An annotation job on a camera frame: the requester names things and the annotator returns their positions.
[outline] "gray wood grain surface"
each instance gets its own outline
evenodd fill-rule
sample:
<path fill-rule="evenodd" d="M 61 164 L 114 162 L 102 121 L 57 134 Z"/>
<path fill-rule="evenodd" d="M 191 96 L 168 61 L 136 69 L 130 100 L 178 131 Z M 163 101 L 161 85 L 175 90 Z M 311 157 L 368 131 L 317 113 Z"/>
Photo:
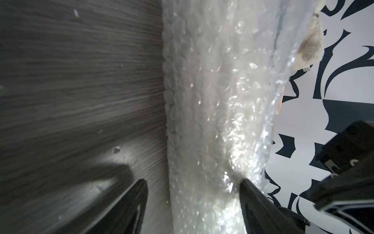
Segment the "gray wood grain surface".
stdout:
<path fill-rule="evenodd" d="M 158 0 L 1 1 L 0 233 L 78 233 L 140 178 L 142 233 L 172 232 L 161 13 Z"/>

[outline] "plastic bubble wrap roll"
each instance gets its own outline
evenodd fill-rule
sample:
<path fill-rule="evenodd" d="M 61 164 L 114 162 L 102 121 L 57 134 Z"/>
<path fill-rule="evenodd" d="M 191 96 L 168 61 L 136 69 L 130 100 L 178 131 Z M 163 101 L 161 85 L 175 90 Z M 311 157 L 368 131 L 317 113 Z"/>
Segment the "plastic bubble wrap roll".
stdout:
<path fill-rule="evenodd" d="M 281 88 L 316 2 L 163 0 L 175 233 L 245 233 L 238 186 L 259 189 Z"/>

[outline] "black mechanical part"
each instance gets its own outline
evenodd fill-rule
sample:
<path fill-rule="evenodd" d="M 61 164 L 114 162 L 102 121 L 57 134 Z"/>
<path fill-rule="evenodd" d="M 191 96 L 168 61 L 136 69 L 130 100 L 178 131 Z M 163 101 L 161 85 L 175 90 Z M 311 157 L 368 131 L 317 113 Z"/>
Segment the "black mechanical part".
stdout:
<path fill-rule="evenodd" d="M 140 234 L 147 199 L 147 182 L 138 180 L 86 234 Z"/>
<path fill-rule="evenodd" d="M 361 233 L 374 234 L 374 124 L 351 124 L 325 145 L 317 159 L 334 176 L 308 191 L 316 209 Z"/>
<path fill-rule="evenodd" d="M 302 234 L 293 221 L 272 204 L 248 179 L 240 184 L 240 204 L 248 234 Z"/>
<path fill-rule="evenodd" d="M 307 220 L 304 216 L 299 215 L 290 209 L 285 207 L 278 207 L 279 211 L 282 212 L 286 217 L 293 220 L 298 228 L 305 232 L 305 226 L 310 226 L 309 220 Z"/>

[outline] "black abstract pattern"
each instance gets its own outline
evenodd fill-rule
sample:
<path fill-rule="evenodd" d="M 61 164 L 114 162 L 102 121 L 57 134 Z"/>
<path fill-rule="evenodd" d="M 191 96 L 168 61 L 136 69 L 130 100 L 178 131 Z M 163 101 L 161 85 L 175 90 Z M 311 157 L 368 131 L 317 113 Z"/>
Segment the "black abstract pattern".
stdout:
<path fill-rule="evenodd" d="M 327 6 L 325 6 L 322 9 L 322 13 L 324 13 L 325 15 L 329 17 L 334 16 L 339 13 L 339 15 L 342 15 L 341 18 L 340 16 L 338 16 L 339 20 L 349 19 L 350 16 L 360 14 L 360 11 L 372 5 L 374 3 L 374 0 L 354 0 L 348 7 L 345 6 L 346 4 L 349 4 L 350 2 L 352 1 L 338 0 L 334 9 L 330 10 Z M 324 35 L 327 35 L 328 33 L 331 33 L 331 31 L 328 31 L 326 29 L 324 31 Z M 365 54 L 361 55 L 359 58 L 357 57 L 352 58 L 350 62 L 341 65 L 337 69 L 334 69 L 332 73 L 326 74 L 325 73 L 326 67 L 328 66 L 332 58 L 335 59 L 334 53 L 336 53 L 336 51 L 334 50 L 336 49 L 337 45 L 340 44 L 343 40 L 346 40 L 346 38 L 350 34 L 352 35 L 355 34 L 354 30 L 347 31 L 344 28 L 342 28 L 340 33 L 341 33 L 340 38 L 334 44 L 325 48 L 325 55 L 322 61 L 319 64 L 314 64 L 314 66 L 318 66 L 318 71 L 316 75 L 314 93 L 313 93 L 313 96 L 310 97 L 313 99 L 322 100 L 324 109 L 326 110 L 328 114 L 328 124 L 325 129 L 328 131 L 334 132 L 334 133 L 339 133 L 343 131 L 349 124 L 357 120 L 374 121 L 374 104 L 325 99 L 325 95 L 326 95 L 329 85 L 334 79 L 336 79 L 336 77 L 338 77 L 337 79 L 339 79 L 339 76 L 338 76 L 339 74 L 345 71 L 360 68 L 360 67 L 374 67 L 374 59 L 371 59 L 371 57 L 374 56 L 374 39 L 373 39 L 373 44 L 371 45 L 367 45 L 367 44 L 358 45 L 358 46 L 363 46 L 367 48 L 368 51 Z M 291 101 L 291 100 L 299 98 L 300 90 L 298 86 L 296 85 L 295 80 L 304 76 L 306 73 L 307 72 L 304 72 L 303 70 L 299 70 L 296 72 L 295 75 L 290 77 L 289 81 L 295 93 L 295 96 L 285 95 L 283 97 L 283 102 L 287 102 L 287 101 Z M 326 77 L 326 75 L 328 75 L 327 76 L 328 79 L 326 81 L 325 86 L 323 87 L 321 86 L 322 77 Z M 282 134 L 279 134 L 279 136 L 282 139 L 283 147 L 278 152 L 276 152 L 276 154 L 287 157 L 287 158 L 291 158 L 292 153 L 296 150 L 295 149 L 295 138 L 282 135 Z M 324 145 L 319 144 L 319 143 L 314 143 L 314 146 L 315 146 L 315 156 L 309 163 L 309 166 L 319 168 L 321 169 L 321 171 L 322 170 L 328 171 L 328 169 L 322 163 L 316 161 L 316 155 L 321 152 Z M 273 178 L 274 180 L 271 179 L 266 172 L 265 172 L 265 176 L 267 179 L 270 180 L 271 184 L 277 187 L 274 191 L 268 194 L 269 199 L 274 201 L 274 204 L 276 204 L 277 206 L 280 206 L 279 201 L 276 199 L 276 195 L 281 191 L 282 188 L 281 186 L 279 186 L 279 184 L 282 184 L 282 183 L 280 182 L 277 183 L 276 182 L 277 178 Z M 314 179 L 311 179 L 311 180 L 312 180 L 311 187 L 320 183 L 320 181 L 318 180 L 314 180 Z M 299 195 L 295 193 L 291 193 L 287 207 L 288 209 L 292 209 L 292 207 L 294 207 L 298 214 L 303 215 L 300 211 L 300 206 L 299 206 L 300 199 L 306 199 L 310 201 L 308 194 L 307 194 L 307 190 L 300 193 Z M 337 233 L 328 232 L 322 228 L 320 229 L 329 234 L 337 234 Z"/>
<path fill-rule="evenodd" d="M 316 157 L 319 153 L 321 153 L 323 146 L 324 145 L 322 144 L 314 143 L 315 154 L 313 160 L 309 163 L 309 165 L 328 171 L 328 169 L 321 162 L 318 162 L 316 160 Z"/>
<path fill-rule="evenodd" d="M 374 0 L 355 0 L 349 7 L 348 9 L 346 10 L 346 12 L 344 12 L 343 16 L 341 19 L 344 19 L 354 13 L 356 13 L 357 11 L 360 11 L 364 8 L 367 8 L 368 6 L 370 6 L 371 4 L 374 3 Z"/>
<path fill-rule="evenodd" d="M 296 150 L 295 148 L 295 138 L 289 137 L 286 135 L 279 134 L 279 136 L 282 139 L 283 147 L 276 152 L 276 154 L 279 154 L 281 156 L 284 156 L 286 158 L 291 158 L 291 155 Z"/>

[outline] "bubble wrap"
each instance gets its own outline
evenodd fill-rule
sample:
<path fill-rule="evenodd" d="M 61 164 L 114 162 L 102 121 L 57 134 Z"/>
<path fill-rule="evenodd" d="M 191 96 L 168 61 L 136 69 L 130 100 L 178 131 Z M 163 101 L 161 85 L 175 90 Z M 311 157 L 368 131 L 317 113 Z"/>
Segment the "bubble wrap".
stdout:
<path fill-rule="evenodd" d="M 308 0 L 163 0 L 174 233 L 245 233 L 238 186 L 259 189 Z"/>

